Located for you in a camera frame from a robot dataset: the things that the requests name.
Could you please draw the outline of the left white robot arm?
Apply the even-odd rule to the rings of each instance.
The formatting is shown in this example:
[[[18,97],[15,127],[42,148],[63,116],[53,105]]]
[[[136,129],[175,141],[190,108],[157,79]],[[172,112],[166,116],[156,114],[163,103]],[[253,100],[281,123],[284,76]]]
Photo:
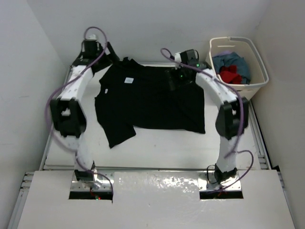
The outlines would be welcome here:
[[[98,177],[83,137],[87,120],[81,99],[95,73],[118,61],[110,42],[102,46],[93,35],[84,38],[67,83],[58,97],[50,101],[52,125],[63,140],[60,145],[74,156],[74,173],[78,181],[95,182]]]

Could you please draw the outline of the black t shirt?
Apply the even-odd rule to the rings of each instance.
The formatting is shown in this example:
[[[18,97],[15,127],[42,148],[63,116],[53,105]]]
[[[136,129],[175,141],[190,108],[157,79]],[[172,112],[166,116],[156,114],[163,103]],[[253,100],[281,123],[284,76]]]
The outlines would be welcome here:
[[[95,111],[110,148],[134,137],[135,127],[205,134],[203,89],[191,82],[171,90],[169,70],[124,58],[99,80]]]

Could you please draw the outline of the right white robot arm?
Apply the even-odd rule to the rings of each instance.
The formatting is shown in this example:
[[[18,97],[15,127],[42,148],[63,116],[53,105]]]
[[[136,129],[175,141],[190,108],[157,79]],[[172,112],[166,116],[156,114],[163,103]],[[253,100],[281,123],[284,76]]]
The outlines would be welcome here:
[[[222,83],[213,71],[202,69],[195,50],[177,52],[172,55],[166,49],[161,54],[175,64],[176,70],[193,74],[195,83],[209,94],[218,109],[215,128],[220,136],[219,156],[214,165],[214,177],[219,185],[237,173],[237,147],[244,130],[248,127],[249,102],[231,86]]]

